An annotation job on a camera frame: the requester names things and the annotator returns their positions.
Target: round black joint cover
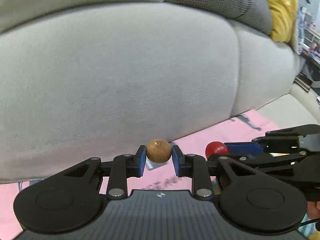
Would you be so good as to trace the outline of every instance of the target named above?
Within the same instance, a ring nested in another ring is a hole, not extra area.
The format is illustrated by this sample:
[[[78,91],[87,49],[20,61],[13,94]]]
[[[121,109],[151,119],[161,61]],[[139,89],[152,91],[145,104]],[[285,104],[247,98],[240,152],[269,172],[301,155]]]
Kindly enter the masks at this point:
[[[304,195],[268,176],[243,176],[220,196],[221,211],[234,223],[257,233],[297,229],[307,211]]]
[[[52,176],[21,191],[13,209],[19,223],[34,232],[72,231],[92,221],[102,208],[102,198],[76,177]]]

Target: kiwi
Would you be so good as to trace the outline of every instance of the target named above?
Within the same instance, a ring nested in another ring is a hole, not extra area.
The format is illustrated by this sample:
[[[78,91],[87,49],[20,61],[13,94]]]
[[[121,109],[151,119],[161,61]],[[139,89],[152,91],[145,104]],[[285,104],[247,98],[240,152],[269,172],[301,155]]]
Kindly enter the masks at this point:
[[[165,163],[171,157],[171,145],[165,140],[152,140],[147,144],[147,157],[154,163]]]

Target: pink sheet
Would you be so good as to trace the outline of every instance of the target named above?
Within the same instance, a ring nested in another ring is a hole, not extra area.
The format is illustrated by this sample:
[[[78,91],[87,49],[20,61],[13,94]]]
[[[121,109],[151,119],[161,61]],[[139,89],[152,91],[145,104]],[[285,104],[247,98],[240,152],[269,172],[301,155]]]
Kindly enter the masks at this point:
[[[222,123],[183,137],[174,141],[184,154],[195,153],[205,157],[204,151],[208,143],[212,141],[221,142],[245,142],[253,138],[264,136],[266,131],[277,130],[278,127],[271,121],[260,116],[256,111],[250,110],[245,113],[250,121],[261,131],[251,128],[247,123],[240,121],[238,118],[232,118]],[[104,178],[100,192],[105,193],[108,178]],[[144,170],[142,178],[128,179],[128,192],[132,189],[191,189],[190,178],[177,178],[175,176],[172,160],[166,165],[153,170]],[[0,185],[0,239],[11,240],[22,230],[13,213],[13,200],[18,194],[17,183]]]

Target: gray ribbed panel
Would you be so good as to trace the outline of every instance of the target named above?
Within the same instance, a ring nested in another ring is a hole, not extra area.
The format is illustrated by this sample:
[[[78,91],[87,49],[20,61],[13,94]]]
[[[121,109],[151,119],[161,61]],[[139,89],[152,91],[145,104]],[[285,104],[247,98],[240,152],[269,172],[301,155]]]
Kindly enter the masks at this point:
[[[92,224],[58,236],[25,231],[16,240],[299,240],[297,231],[257,236],[229,225],[211,202],[191,198],[188,191],[136,190],[123,201],[112,201]]]

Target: yellow sleeve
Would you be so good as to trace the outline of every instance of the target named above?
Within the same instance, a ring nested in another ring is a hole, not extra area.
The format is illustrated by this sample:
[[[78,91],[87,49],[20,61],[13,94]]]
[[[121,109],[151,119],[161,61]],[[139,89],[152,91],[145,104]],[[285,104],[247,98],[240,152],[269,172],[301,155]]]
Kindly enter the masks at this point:
[[[273,41],[289,42],[296,22],[298,0],[267,0],[272,16]]]

